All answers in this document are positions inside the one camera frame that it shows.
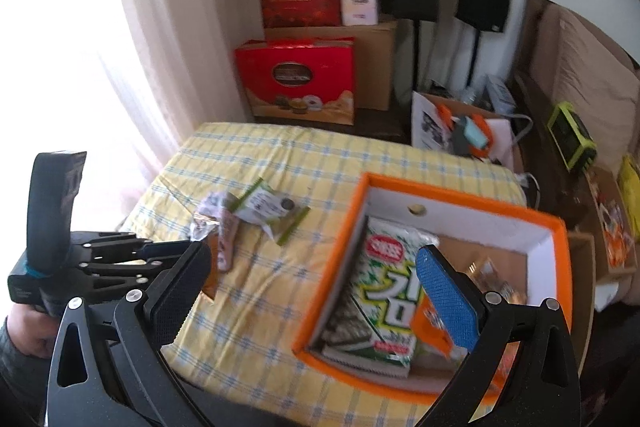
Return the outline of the person's left hand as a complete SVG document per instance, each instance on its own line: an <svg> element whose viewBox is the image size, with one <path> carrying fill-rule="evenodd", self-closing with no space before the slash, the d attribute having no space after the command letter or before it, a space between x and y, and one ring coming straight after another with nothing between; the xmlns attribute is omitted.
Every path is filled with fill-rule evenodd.
<svg viewBox="0 0 640 427"><path fill-rule="evenodd" d="M14 303L6 318L6 331L14 347L29 357L50 359L60 321L29 305Z"/></svg>

